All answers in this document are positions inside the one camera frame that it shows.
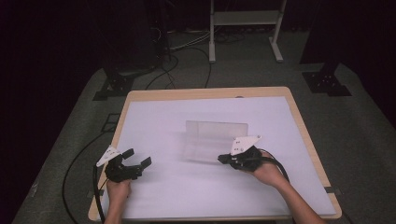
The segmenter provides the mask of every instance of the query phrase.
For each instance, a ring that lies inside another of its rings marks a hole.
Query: person's right hand
[[[271,158],[267,152],[262,152],[264,157]],[[277,188],[279,185],[287,182],[286,178],[279,171],[277,166],[269,161],[264,161],[262,165],[252,173],[263,184]]]

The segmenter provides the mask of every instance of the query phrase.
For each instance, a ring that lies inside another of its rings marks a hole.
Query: gray carpet floor
[[[270,34],[245,34],[241,41],[217,44],[217,61],[211,65],[200,50],[175,52],[178,65],[170,72],[171,76],[159,77],[149,89],[204,88],[209,71],[208,88],[290,88],[343,210],[354,223],[394,223],[394,128],[365,91],[358,76],[343,65],[338,66],[335,75],[352,96],[330,97],[309,90],[302,72],[318,71],[322,64],[299,64],[307,32],[281,32],[278,45],[283,63],[275,60],[268,42]],[[196,37],[171,34],[170,39],[172,46],[179,46]],[[207,42],[195,47],[208,50]],[[169,69],[174,62],[165,61],[163,67]],[[157,69],[138,77],[133,90],[144,90],[162,72]],[[113,133],[105,133],[90,142],[101,134],[108,114],[121,112],[125,100],[125,97],[109,97],[105,101],[93,101],[105,80],[102,69],[92,74],[14,223],[73,223],[63,204],[63,181],[69,165],[83,148],[70,168],[64,192],[76,221],[92,223],[88,219],[92,202],[92,166],[111,143]],[[329,223],[349,222],[341,217]]]

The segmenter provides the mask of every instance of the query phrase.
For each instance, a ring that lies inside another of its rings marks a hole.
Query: table
[[[259,88],[225,88],[225,89],[204,89],[204,90],[173,90],[173,91],[132,91],[128,94],[124,108],[120,116],[120,122],[115,132],[113,141],[111,145],[117,147],[120,141],[121,131],[123,126],[126,124],[125,119],[129,109],[130,103],[135,102],[150,102],[150,101],[175,101],[175,100],[202,100],[202,99],[222,99],[229,98],[233,99],[235,97],[244,98],[254,98],[254,97],[284,97],[289,105],[292,118],[294,119],[298,131],[304,141],[309,158],[312,160],[315,170],[318,174],[318,178],[323,187],[330,187],[331,184],[325,174],[325,171],[321,165],[318,154],[314,148],[314,145],[309,137],[309,133],[304,125],[303,119],[298,110],[297,104],[295,104],[291,92],[286,87],[259,87]],[[106,180],[106,176],[102,173],[98,186],[101,186]],[[335,213],[332,215],[322,216],[326,219],[337,219],[341,216],[341,208],[334,193],[328,193],[332,206]],[[94,200],[92,201],[92,206],[89,211],[89,218],[91,220],[97,220],[97,208]],[[203,220],[207,217],[194,217],[192,220]],[[288,218],[288,216],[265,216],[265,217],[240,217],[242,219],[283,219]]]
[[[271,48],[278,63],[283,62],[282,54],[277,46],[280,25],[282,24],[287,0],[282,0],[279,10],[267,11],[215,11],[214,0],[210,2],[210,41],[209,61],[216,61],[215,53],[215,26],[217,25],[252,25],[274,24],[276,26],[274,36],[269,37]]]

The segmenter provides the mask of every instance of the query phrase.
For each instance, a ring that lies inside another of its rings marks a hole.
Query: hand
[[[262,152],[264,157],[271,158],[267,152]],[[279,185],[287,182],[286,178],[279,171],[277,166],[269,161],[264,161],[262,165],[252,173],[263,184],[277,188]]]
[[[131,193],[131,181],[131,179],[123,180],[120,183],[111,180],[107,181],[107,194],[110,203],[105,221],[106,224],[121,222],[122,212]]]

